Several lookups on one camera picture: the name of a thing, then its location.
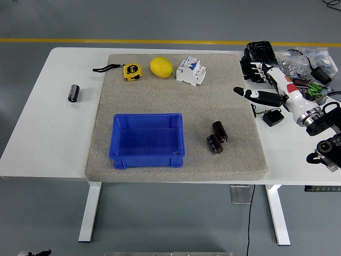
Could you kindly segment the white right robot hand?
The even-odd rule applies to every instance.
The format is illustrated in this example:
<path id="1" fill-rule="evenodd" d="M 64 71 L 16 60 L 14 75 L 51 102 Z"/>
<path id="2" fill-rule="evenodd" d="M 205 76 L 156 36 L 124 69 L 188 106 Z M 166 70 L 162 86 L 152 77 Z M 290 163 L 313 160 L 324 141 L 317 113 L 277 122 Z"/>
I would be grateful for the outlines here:
<path id="1" fill-rule="evenodd" d="M 280 68 L 259 62 L 252 62 L 251 64 L 254 69 L 258 70 L 260 77 L 274 87 L 276 93 L 252 91 L 241 87 L 235 87 L 233 89 L 235 93 L 261 105 L 285 106 L 293 114 L 294 121 L 300 126 L 305 126 L 307 120 L 313 116 L 322 114 L 319 105 L 305 99 L 299 89 Z"/>

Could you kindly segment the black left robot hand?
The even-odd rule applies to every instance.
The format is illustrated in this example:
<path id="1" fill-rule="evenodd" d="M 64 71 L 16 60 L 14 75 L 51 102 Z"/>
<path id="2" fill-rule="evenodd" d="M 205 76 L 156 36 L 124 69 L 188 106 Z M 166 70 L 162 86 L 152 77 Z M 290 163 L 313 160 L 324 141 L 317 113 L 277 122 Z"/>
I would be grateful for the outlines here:
<path id="1" fill-rule="evenodd" d="M 51 255 L 52 251 L 51 249 L 44 250 L 38 253 L 33 253 L 29 251 L 21 251 L 18 253 L 18 256 L 49 256 Z"/>

